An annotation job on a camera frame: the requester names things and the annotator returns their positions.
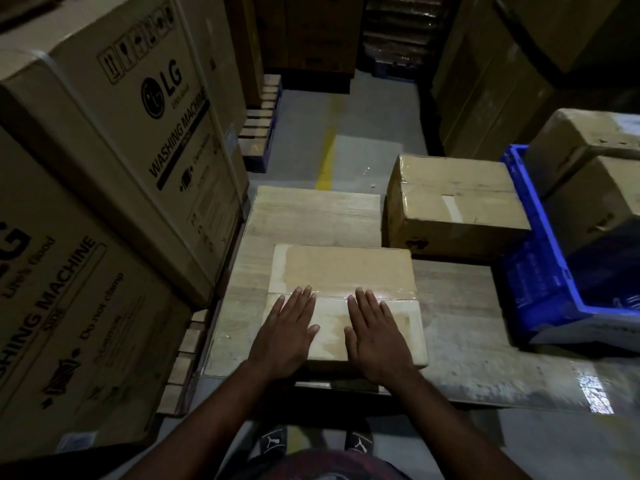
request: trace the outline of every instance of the blue plastic crate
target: blue plastic crate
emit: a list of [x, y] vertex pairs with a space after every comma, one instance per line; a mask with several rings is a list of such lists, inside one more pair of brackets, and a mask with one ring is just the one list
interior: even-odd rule
[[521, 246], [502, 258], [515, 299], [517, 323], [511, 329], [532, 343], [599, 341], [640, 352], [640, 311], [587, 305], [576, 288], [520, 158], [526, 149], [511, 145], [501, 159], [532, 231]]

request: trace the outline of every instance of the person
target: person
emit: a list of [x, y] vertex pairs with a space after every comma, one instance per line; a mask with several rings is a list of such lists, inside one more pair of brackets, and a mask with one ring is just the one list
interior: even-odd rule
[[[192, 480], [201, 478], [204, 471], [211, 472], [212, 465], [215, 473], [268, 384], [290, 377], [306, 361], [319, 331], [318, 325], [309, 327], [315, 304], [310, 287], [297, 288], [286, 303], [284, 296], [279, 297], [249, 357], [125, 478]], [[445, 478], [529, 478], [422, 377], [384, 301], [379, 303], [372, 291], [358, 288], [355, 297], [348, 297], [348, 308], [352, 326], [346, 327], [344, 334], [349, 361], [366, 379], [386, 387], [399, 400]], [[371, 445], [366, 435], [361, 439], [364, 443], [352, 451], [310, 449], [281, 454], [277, 461], [267, 462], [267, 468], [262, 462], [261, 468], [238, 472], [236, 478], [408, 478], [390, 464], [364, 454], [371, 453], [371, 448], [366, 448]], [[276, 437], [269, 437], [269, 444], [262, 449], [276, 449], [279, 443]]]

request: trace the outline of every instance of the packing tape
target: packing tape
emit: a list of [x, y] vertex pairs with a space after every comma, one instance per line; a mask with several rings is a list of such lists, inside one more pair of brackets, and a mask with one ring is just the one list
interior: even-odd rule
[[[147, 196], [149, 201], [151, 201], [151, 203], [155, 206], [155, 208], [160, 213], [164, 221], [169, 225], [169, 227], [171, 227], [174, 234], [178, 236], [178, 239], [182, 241], [184, 247], [187, 248], [189, 254], [193, 258], [193, 260], [196, 262], [198, 267], [202, 270], [202, 272], [207, 277], [207, 279], [214, 285], [216, 283], [216, 280], [214, 275], [211, 273], [211, 270], [208, 267], [203, 266], [203, 264], [200, 262], [200, 260], [196, 256], [194, 249], [188, 243], [184, 235], [180, 232], [180, 229], [178, 229], [178, 227], [173, 223], [171, 218], [169, 218], [169, 215], [167, 215], [167, 213], [164, 211], [164, 208], [162, 207], [160, 202], [158, 202], [157, 199], [153, 196], [153, 194], [149, 191], [147, 184], [144, 183], [142, 179], [138, 176], [136, 170], [133, 168], [129, 160], [127, 160], [127, 158], [124, 156], [121, 149], [118, 147], [114, 139], [109, 134], [109, 131], [107, 130], [106, 126], [102, 124], [102, 122], [100, 121], [100, 118], [98, 118], [98, 116], [94, 112], [92, 112], [91, 108], [89, 108], [89, 105], [85, 103], [84, 99], [82, 98], [80, 93], [76, 91], [76, 88], [73, 86], [73, 84], [71, 84], [71, 81], [66, 76], [64, 71], [60, 69], [60, 66], [56, 64], [56, 62], [48, 54], [44, 53], [41, 50], [27, 50], [27, 52], [36, 56], [39, 60], [44, 62], [44, 64], [50, 69], [52, 74], [59, 81], [60, 85], [62, 85], [62, 87], [65, 88], [67, 94], [69, 94], [69, 96], [76, 103], [80, 111], [82, 111], [82, 113], [84, 113], [86, 118], [91, 122], [93, 128], [102, 137], [102, 139], [111, 149], [113, 154], [116, 155], [116, 158], [118, 159], [120, 164], [129, 172], [129, 175], [133, 178], [133, 180], [138, 185], [140, 190]], [[77, 164], [83, 167], [83, 170], [85, 173], [87, 173], [88, 175], [91, 174], [91, 171], [85, 165], [83, 165], [82, 161], [77, 161]]]
[[449, 215], [451, 216], [451, 220], [457, 224], [462, 224], [462, 214], [460, 214], [460, 209], [456, 205], [456, 198], [453, 195], [441, 195], [442, 200], [444, 201], [444, 205], [449, 209]]
[[[174, 0], [175, 1], [175, 5], [178, 7], [178, 14], [180, 15], [180, 23], [182, 24], [182, 31], [185, 34], [187, 41], [189, 43], [189, 47], [191, 49], [191, 60], [193, 61], [193, 64], [196, 67], [196, 72], [198, 73], [198, 76], [200, 78], [200, 82], [202, 83], [202, 85], [204, 86], [204, 90], [207, 92], [207, 95], [209, 97], [209, 99], [211, 99], [211, 87], [209, 87], [209, 82], [207, 81], [207, 78], [205, 77], [205, 73], [204, 73], [204, 69], [202, 67], [202, 63], [200, 62], [200, 58], [198, 57], [198, 51], [196, 49], [196, 42], [195, 39], [193, 37], [193, 34], [191, 33], [191, 30], [189, 29], [189, 24], [187, 23], [187, 19], [184, 15], [184, 8], [182, 7], [182, 3], [180, 0]], [[211, 23], [208, 19], [206, 19], [206, 24], [207, 24], [207, 31], [209, 33], [209, 36], [212, 37], [212, 28], [211, 28]], [[243, 198], [244, 198], [244, 189], [240, 188], [240, 181], [238, 181], [238, 177], [236, 175], [236, 170], [234, 169], [234, 165], [233, 162], [231, 161], [231, 156], [229, 154], [229, 152], [227, 151], [227, 145], [224, 142], [224, 137], [225, 137], [225, 133], [224, 131], [222, 131], [222, 126], [220, 125], [220, 120], [218, 119], [218, 115], [216, 114], [215, 110], [212, 108], [210, 108], [209, 110], [209, 115], [211, 117], [211, 120], [213, 122], [213, 126], [215, 129], [217, 129], [218, 131], [218, 135], [220, 138], [222, 138], [223, 140], [220, 141], [220, 147], [222, 149], [222, 153], [225, 156], [225, 162], [227, 163], [227, 168], [229, 170], [229, 174], [231, 174], [231, 180], [233, 181], [234, 184], [234, 188], [236, 189], [236, 197], [238, 198], [238, 203], [240, 204], [240, 212], [242, 213], [242, 217], [244, 218], [244, 220], [246, 220], [247, 216], [246, 213], [244, 211], [244, 206], [243, 206]]]

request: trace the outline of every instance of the foot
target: foot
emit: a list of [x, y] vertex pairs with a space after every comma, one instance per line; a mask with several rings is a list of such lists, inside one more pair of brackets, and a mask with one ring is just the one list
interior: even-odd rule
[[344, 450], [373, 455], [373, 435], [361, 431], [347, 431]]
[[276, 426], [260, 436], [260, 454], [281, 454], [287, 453], [287, 427]]

